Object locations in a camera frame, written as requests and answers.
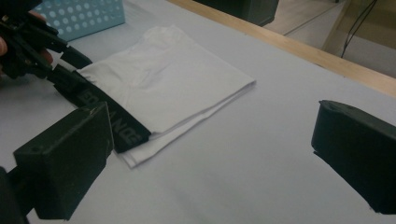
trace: black strap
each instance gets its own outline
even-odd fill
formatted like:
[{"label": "black strap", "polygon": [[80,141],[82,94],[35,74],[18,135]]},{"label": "black strap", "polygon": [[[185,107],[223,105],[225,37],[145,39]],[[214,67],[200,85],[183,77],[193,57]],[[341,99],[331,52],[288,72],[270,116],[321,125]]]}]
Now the black strap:
[{"label": "black strap", "polygon": [[[82,75],[77,72],[73,73],[82,77]],[[91,84],[91,82],[84,77],[82,78],[85,81],[80,82],[78,87],[74,88],[72,91],[66,91],[59,85],[55,85],[55,88],[61,95],[76,106],[107,102],[114,144],[117,152],[121,153],[127,151],[149,140],[151,132],[145,126],[102,90]]]}]

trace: folded cloth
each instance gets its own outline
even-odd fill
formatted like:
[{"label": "folded cloth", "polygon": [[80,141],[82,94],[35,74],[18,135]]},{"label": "folded cloth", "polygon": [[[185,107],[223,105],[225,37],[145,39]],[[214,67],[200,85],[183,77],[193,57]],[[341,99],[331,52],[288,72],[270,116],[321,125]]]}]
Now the folded cloth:
[{"label": "folded cloth", "polygon": [[79,72],[151,131],[147,143],[120,154],[131,168],[255,83],[176,26],[152,28],[130,49]]}]

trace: folded white towel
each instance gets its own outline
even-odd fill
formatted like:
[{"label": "folded white towel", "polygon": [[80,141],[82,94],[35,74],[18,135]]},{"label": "folded white towel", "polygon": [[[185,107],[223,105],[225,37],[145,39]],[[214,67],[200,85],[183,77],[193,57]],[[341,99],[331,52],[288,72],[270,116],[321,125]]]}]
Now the folded white towel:
[{"label": "folded white towel", "polygon": [[149,141],[121,156],[134,167],[250,90],[254,79],[171,27],[79,71],[148,128]]}]

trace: black plastic housing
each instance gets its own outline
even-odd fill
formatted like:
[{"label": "black plastic housing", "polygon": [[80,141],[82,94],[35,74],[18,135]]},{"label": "black plastic housing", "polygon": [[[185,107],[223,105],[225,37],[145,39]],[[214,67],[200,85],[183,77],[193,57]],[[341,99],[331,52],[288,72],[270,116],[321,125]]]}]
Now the black plastic housing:
[{"label": "black plastic housing", "polygon": [[107,106],[99,103],[75,110],[17,149],[19,175],[33,178],[38,217],[69,219],[113,148]]},{"label": "black plastic housing", "polygon": [[315,153],[382,214],[396,214],[396,127],[350,105],[320,101]]}]

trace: floor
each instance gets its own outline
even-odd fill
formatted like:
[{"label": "floor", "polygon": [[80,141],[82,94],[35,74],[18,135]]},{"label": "floor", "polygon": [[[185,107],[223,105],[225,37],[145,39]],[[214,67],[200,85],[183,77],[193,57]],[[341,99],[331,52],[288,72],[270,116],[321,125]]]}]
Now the floor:
[{"label": "floor", "polygon": [[[333,4],[333,0],[280,0],[275,20],[265,25],[264,28],[280,34],[283,33],[282,35],[321,49],[343,8],[345,0],[341,0],[339,4],[333,4],[324,11],[318,9],[318,1]],[[288,4],[299,4],[299,6],[291,7]],[[312,11],[316,11],[317,15],[312,15]],[[297,15],[305,15],[307,18],[300,20],[299,24],[295,24],[296,18],[299,18]],[[274,28],[276,23],[280,23],[282,26],[285,26],[285,23],[293,25],[288,31],[278,31]],[[355,36],[346,50],[344,58],[396,78],[396,49],[384,47]]]}]

